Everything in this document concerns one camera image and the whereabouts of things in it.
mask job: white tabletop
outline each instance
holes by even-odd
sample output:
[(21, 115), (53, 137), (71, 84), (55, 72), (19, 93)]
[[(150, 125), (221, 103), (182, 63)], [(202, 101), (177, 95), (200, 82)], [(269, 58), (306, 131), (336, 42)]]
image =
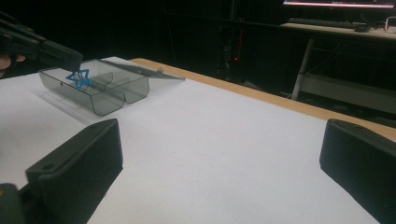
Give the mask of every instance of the white tabletop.
[(319, 168), (326, 120), (190, 79), (105, 117), (43, 87), (0, 81), (0, 183), (86, 126), (118, 119), (123, 170), (90, 223), (377, 223)]

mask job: transparent plastic tray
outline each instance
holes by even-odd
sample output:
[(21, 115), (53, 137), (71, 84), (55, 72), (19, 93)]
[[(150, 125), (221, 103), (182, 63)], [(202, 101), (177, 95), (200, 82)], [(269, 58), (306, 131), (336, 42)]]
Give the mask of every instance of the transparent plastic tray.
[(89, 69), (91, 83), (77, 87), (66, 77), (72, 73), (61, 68), (38, 71), (43, 85), (50, 91), (74, 101), (98, 116), (104, 116), (132, 104), (149, 94), (149, 78), (131, 71), (102, 63), (99, 60), (83, 62), (81, 70)]

